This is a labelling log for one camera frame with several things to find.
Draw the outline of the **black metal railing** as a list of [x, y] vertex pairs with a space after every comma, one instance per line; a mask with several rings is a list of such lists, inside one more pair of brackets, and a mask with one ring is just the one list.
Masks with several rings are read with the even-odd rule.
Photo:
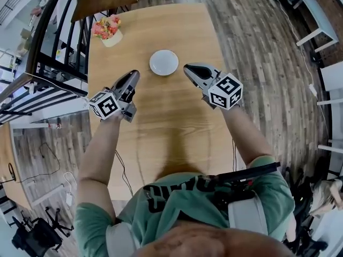
[[33, 34], [24, 72], [0, 93], [0, 125], [88, 95], [93, 16], [72, 21], [79, 0], [49, 0]]

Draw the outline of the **black office chair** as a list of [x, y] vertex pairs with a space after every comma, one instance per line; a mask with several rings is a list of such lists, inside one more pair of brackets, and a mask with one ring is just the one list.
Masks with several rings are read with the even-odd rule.
[[295, 201], [295, 230], [291, 231], [289, 238], [284, 238], [283, 243], [296, 257], [319, 257], [320, 253], [327, 249], [328, 243], [315, 241], [311, 237], [313, 229], [310, 226], [314, 217], [310, 215], [310, 207], [313, 201], [314, 179], [306, 176], [302, 168], [297, 171], [297, 180], [294, 180], [289, 167], [285, 173], [288, 174], [289, 188]]
[[52, 216], [49, 210], [49, 207], [45, 208], [47, 221], [41, 217], [31, 220], [29, 217], [22, 216], [22, 221], [12, 217], [13, 224], [17, 227], [12, 238], [12, 245], [16, 249], [26, 252], [30, 257], [44, 257], [49, 249], [56, 252], [59, 250], [63, 239], [58, 233], [69, 237], [74, 227], [60, 224], [59, 208], [56, 209], [55, 216]]

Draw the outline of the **person's left forearm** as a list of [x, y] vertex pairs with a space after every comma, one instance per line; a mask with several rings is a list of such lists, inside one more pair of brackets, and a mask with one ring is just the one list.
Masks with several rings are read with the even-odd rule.
[[113, 221], [116, 215], [108, 184], [122, 118], [120, 114], [113, 115], [99, 124], [83, 154], [78, 172], [77, 202], [102, 208]]

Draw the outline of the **pink flowers in white pot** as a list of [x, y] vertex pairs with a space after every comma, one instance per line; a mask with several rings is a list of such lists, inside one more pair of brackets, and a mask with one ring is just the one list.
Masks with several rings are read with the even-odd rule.
[[92, 35], [100, 38], [105, 47], [113, 47], [123, 38], [120, 25], [121, 19], [115, 14], [103, 17], [92, 25]]

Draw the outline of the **person's right forearm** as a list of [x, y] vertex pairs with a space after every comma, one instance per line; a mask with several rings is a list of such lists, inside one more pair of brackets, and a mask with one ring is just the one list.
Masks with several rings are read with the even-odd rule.
[[258, 160], [275, 161], [271, 146], [242, 108], [235, 105], [229, 110], [221, 109], [221, 112], [236, 148], [248, 168]]

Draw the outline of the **person's green t-shirt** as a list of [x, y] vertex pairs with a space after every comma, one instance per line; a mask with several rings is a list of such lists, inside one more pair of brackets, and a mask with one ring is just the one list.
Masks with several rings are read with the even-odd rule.
[[102, 208], [78, 203], [74, 229], [80, 256], [132, 257], [179, 221], [256, 232], [281, 242], [295, 204], [280, 172], [253, 180], [254, 197], [239, 205], [243, 216], [237, 220], [229, 205], [219, 210], [212, 203], [215, 192], [230, 192], [229, 184], [212, 178], [194, 170], [168, 173], [141, 188], [114, 221]]

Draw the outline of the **white round plate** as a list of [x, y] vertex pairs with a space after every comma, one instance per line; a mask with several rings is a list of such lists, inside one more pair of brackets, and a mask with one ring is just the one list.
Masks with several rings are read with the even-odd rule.
[[171, 50], [158, 50], [149, 61], [150, 69], [153, 73], [159, 76], [168, 76], [173, 74], [179, 65], [177, 55]]

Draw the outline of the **black chest rig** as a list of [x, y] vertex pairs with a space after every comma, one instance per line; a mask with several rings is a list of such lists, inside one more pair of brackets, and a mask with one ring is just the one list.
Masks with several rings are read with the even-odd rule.
[[279, 162], [274, 162], [261, 167], [213, 176], [212, 180], [218, 182], [218, 185], [225, 186], [229, 184], [230, 192], [215, 192], [212, 203], [219, 210], [224, 210], [227, 205], [235, 201], [252, 199], [254, 192], [250, 191], [250, 187], [253, 185], [253, 180], [259, 176], [277, 171], [279, 166]]

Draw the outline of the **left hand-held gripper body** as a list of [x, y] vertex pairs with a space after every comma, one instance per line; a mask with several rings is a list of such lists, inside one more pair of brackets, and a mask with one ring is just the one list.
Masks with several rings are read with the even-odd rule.
[[101, 120], [120, 112], [124, 116], [124, 120], [131, 123], [137, 112], [133, 102], [135, 93], [132, 87], [126, 90], [113, 90], [105, 87], [89, 100], [88, 105]]

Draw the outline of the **person's chin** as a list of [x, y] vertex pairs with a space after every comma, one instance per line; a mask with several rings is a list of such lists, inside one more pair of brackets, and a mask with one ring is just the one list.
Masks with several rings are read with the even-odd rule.
[[281, 242], [256, 232], [179, 221], [132, 257], [294, 257]]

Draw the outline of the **wooden table white legs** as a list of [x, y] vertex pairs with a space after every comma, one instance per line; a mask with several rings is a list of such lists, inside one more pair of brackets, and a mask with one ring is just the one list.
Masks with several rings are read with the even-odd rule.
[[[220, 110], [210, 108], [183, 72], [187, 63], [207, 63], [224, 70], [217, 35], [204, 4], [169, 4], [120, 14], [122, 40], [107, 48], [90, 41], [88, 95], [94, 96], [131, 70], [140, 72], [131, 123], [121, 122], [109, 181], [113, 200], [133, 193], [162, 173], [197, 169], [216, 175], [233, 169], [233, 145]], [[150, 57], [171, 50], [179, 60], [168, 76], [153, 73]]]

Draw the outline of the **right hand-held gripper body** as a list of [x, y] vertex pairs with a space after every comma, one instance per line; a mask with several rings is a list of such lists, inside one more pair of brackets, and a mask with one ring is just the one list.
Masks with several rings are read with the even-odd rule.
[[219, 72], [203, 90], [203, 100], [213, 109], [231, 109], [242, 98], [243, 85], [231, 73]]

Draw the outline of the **light wooden desk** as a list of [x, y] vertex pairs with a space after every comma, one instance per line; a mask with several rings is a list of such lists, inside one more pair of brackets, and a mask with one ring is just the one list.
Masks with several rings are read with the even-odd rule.
[[17, 170], [17, 162], [12, 128], [9, 123], [5, 123], [0, 126], [0, 183], [9, 199], [31, 210], [31, 203]]

